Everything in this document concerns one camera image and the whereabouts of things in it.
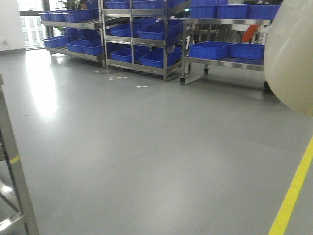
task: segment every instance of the white wall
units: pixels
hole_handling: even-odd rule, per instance
[[[25,48],[17,2],[0,2],[0,51]]]

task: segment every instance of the window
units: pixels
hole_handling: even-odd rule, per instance
[[[36,17],[36,21],[37,21],[37,26],[40,27],[41,26],[40,17]]]
[[[29,39],[28,39],[28,32],[23,32],[23,35],[24,35],[24,41],[25,42],[29,41]]]
[[[44,39],[44,34],[42,31],[38,31],[38,35],[39,35],[39,40],[41,41],[42,39]]]
[[[29,24],[31,27],[35,27],[34,18],[32,18],[32,17],[29,18]]]
[[[26,22],[25,22],[25,18],[21,17],[21,25],[23,28],[26,28]]]
[[[33,38],[33,42],[36,42],[36,41],[37,41],[36,32],[31,32],[31,37]]]

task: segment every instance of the caster wheel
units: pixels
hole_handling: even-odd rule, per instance
[[[209,69],[203,69],[204,75],[208,75],[209,74]]]
[[[185,78],[181,78],[181,79],[180,79],[180,83],[181,83],[182,85],[185,85],[185,84],[186,84],[186,79],[185,79]]]
[[[269,84],[267,82],[264,82],[264,91],[267,92],[267,93],[272,93],[273,94],[273,91],[272,89],[270,88]]]

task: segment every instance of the metal pole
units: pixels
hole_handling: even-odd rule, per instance
[[[30,200],[21,159],[16,145],[9,113],[2,90],[2,75],[0,75],[0,129],[1,143],[5,153],[6,163],[14,187],[21,213],[25,218],[25,229],[28,235],[39,235],[35,214]]]

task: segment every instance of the yellow floor line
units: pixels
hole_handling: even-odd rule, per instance
[[[299,168],[292,180],[285,199],[268,235],[283,235],[289,223],[292,211],[298,200],[299,193],[307,176],[313,158],[313,137],[301,160]]]

